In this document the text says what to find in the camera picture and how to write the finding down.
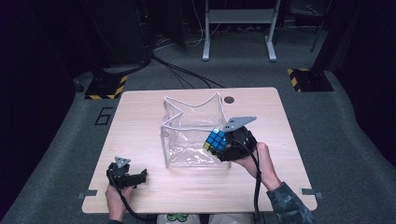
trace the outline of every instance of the rubik's cube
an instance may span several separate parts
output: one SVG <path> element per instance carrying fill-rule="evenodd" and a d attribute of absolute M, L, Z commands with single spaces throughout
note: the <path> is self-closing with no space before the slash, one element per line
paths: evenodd
<path fill-rule="evenodd" d="M 227 145 L 227 142 L 225 140 L 225 133 L 220 131 L 219 129 L 215 128 L 212 130 L 210 135 L 206 138 L 206 140 L 204 142 L 204 149 L 212 152 L 212 154 L 215 154 L 213 151 L 213 148 L 215 148 L 217 150 L 222 150 L 225 148 L 226 145 Z"/>

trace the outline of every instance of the black cable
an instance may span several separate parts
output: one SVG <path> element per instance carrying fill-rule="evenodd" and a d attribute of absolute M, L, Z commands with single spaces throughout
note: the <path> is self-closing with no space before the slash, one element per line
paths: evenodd
<path fill-rule="evenodd" d="M 265 224 L 266 222 L 265 222 L 265 216 L 264 216 L 264 213 L 262 213 L 262 220 L 264 221 L 264 224 Z"/>
<path fill-rule="evenodd" d="M 122 195 L 121 189 L 119 187 L 117 187 L 116 183 L 113 180 L 113 176 L 109 175 L 109 177 L 110 177 L 111 183 L 113 184 L 113 187 L 116 189 L 117 193 L 120 195 L 120 199 L 122 200 L 122 203 L 124 204 L 126 210 L 128 210 L 128 212 L 132 215 L 132 217 L 134 217 L 135 219 L 144 221 L 144 222 L 153 221 L 153 220 L 156 219 L 156 218 L 144 218 L 144 217 L 141 217 L 138 214 L 136 214 L 132 210 L 131 206 L 129 206 L 129 204 L 126 201 L 125 197 Z"/>
<path fill-rule="evenodd" d="M 132 69 L 125 70 L 122 72 L 118 72 L 118 73 L 109 73 L 107 71 L 104 71 L 104 73 L 105 73 L 105 75 L 108 75 L 111 77 L 122 77 L 122 76 L 126 76 L 126 75 L 130 75 L 132 73 L 135 73 L 135 72 L 139 71 L 140 69 L 146 67 L 148 64 L 149 64 L 149 61 L 144 61 L 141 64 L 139 64 L 139 66 L 136 68 L 132 68 Z"/>
<path fill-rule="evenodd" d="M 159 37 L 159 39 L 157 40 L 157 43 L 155 44 L 154 50 L 161 49 L 161 48 L 169 46 L 171 44 L 174 44 L 174 42 L 171 41 L 170 39 L 165 38 L 165 37 Z"/>
<path fill-rule="evenodd" d="M 254 220 L 260 220 L 260 210 L 259 210 L 259 194 L 260 194 L 260 187 L 262 185 L 262 171 L 260 170 L 260 158 L 259 158 L 259 150 L 256 148 L 255 151 L 257 151 L 257 160 L 253 155 L 253 152 L 250 151 L 245 144 L 242 142 L 232 138 L 232 141 L 235 141 L 239 145 L 241 145 L 249 154 L 251 159 L 253 159 L 254 164 L 256 165 L 257 173 L 256 173 L 256 186 L 254 189 L 254 200 L 253 200 L 253 206 L 254 206 Z"/>
<path fill-rule="evenodd" d="M 165 65 L 165 66 L 168 67 L 168 68 L 176 69 L 176 70 L 179 71 L 179 72 L 182 72 L 182 73 L 185 73 L 185 74 L 187 74 L 187 75 L 190 75 L 190 76 L 197 77 L 197 78 L 201 79 L 201 80 L 207 85 L 207 87 L 208 87 L 209 89 L 211 89 L 211 87 L 210 87 L 210 85 L 209 85 L 209 82 L 211 82 L 211 83 L 213 83 L 213 84 L 215 84 L 215 85 L 217 85 L 217 86 L 219 86 L 219 87 L 221 87 L 221 88 L 225 88 L 225 87 L 223 87 L 222 85 L 220 85 L 219 83 L 217 83 L 217 82 L 215 82 L 215 81 L 213 81 L 213 80 L 210 80 L 209 78 L 202 77 L 202 76 L 197 75 L 197 74 L 195 74 L 195 73 L 193 73 L 193 72 L 191 72 L 191 71 L 189 71 L 189 70 L 186 70 L 186 69 L 184 69 L 184 68 L 178 67 L 178 66 L 176 66 L 176 65 L 174 65 L 174 64 L 171 64 L 171 63 L 167 63 L 166 61 L 162 60 L 161 58 L 158 58 L 158 57 L 155 56 L 154 54 L 152 54 L 151 58 L 152 58 L 153 60 L 155 60 L 156 62 Z"/>
<path fill-rule="evenodd" d="M 175 75 L 177 81 L 181 84 L 181 86 L 183 87 L 183 89 L 186 89 L 186 87 L 184 86 L 183 82 L 181 82 L 181 80 L 184 81 L 184 82 L 186 82 L 187 84 L 189 84 L 189 86 L 191 86 L 191 87 L 194 89 L 194 87 L 190 84 L 190 82 L 186 81 L 183 77 L 181 77 L 181 76 L 180 76 L 177 72 L 175 72 L 172 68 L 170 68 L 170 67 L 168 67 L 168 66 L 166 66 L 166 68 L 167 68 L 172 74 Z"/>

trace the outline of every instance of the gray carpet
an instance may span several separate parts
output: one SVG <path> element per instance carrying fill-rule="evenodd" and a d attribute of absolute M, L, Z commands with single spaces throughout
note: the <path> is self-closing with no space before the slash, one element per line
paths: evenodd
<path fill-rule="evenodd" d="M 311 53 L 312 33 L 282 31 L 276 63 L 268 60 L 263 36 L 251 32 L 212 40 L 209 62 L 202 61 L 203 42 L 195 48 L 173 45 L 154 53 L 226 88 L 277 88 L 313 189 L 324 195 L 314 211 L 318 223 L 396 223 L 396 169 L 357 125 L 335 76 L 326 72 L 334 87 L 331 92 L 295 92 L 291 86 L 287 69 L 309 68 L 324 36 Z M 207 88 L 196 77 L 180 75 L 194 88 Z M 92 75 L 77 79 L 87 88 Z M 173 89 L 183 86 L 154 61 L 129 75 L 124 87 L 125 91 Z M 106 112 L 113 116 L 118 102 L 84 100 L 84 93 L 76 94 L 63 126 L 1 223 L 106 223 L 106 214 L 81 211 L 83 201 L 78 194 L 91 182 L 110 126 L 94 123 L 103 107 L 112 107 Z M 276 223 L 270 213 L 265 213 L 265 220 Z M 126 216 L 125 222 L 135 220 Z"/>

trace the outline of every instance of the wall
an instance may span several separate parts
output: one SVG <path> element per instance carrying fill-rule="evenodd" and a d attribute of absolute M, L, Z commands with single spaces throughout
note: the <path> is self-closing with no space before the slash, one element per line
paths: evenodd
<path fill-rule="evenodd" d="M 396 2 L 363 1 L 345 59 L 335 74 L 356 120 L 396 165 Z"/>
<path fill-rule="evenodd" d="M 2 218 L 48 149 L 76 92 L 25 0 L 1 2 L 0 75 Z"/>

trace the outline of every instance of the person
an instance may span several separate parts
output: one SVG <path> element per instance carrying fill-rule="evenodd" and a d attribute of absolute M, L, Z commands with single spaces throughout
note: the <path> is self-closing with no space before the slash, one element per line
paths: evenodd
<path fill-rule="evenodd" d="M 256 145 L 256 148 L 257 150 L 253 155 L 255 157 L 257 157 L 257 154 L 259 155 L 262 183 L 268 190 L 267 195 L 271 201 L 271 205 L 273 206 L 274 214 L 276 215 L 278 222 L 280 224 L 315 223 L 313 215 L 303 204 L 300 198 L 277 176 L 268 146 L 263 142 L 259 142 Z M 256 175 L 256 164 L 251 157 L 245 157 L 233 162 L 245 167 L 253 177 Z M 133 187 L 125 188 L 122 190 L 122 194 L 129 200 L 131 198 L 132 191 Z M 116 189 L 110 185 L 106 190 L 106 200 L 109 211 L 108 223 L 121 224 L 125 214 L 125 206 L 123 205 L 120 195 L 117 193 Z"/>

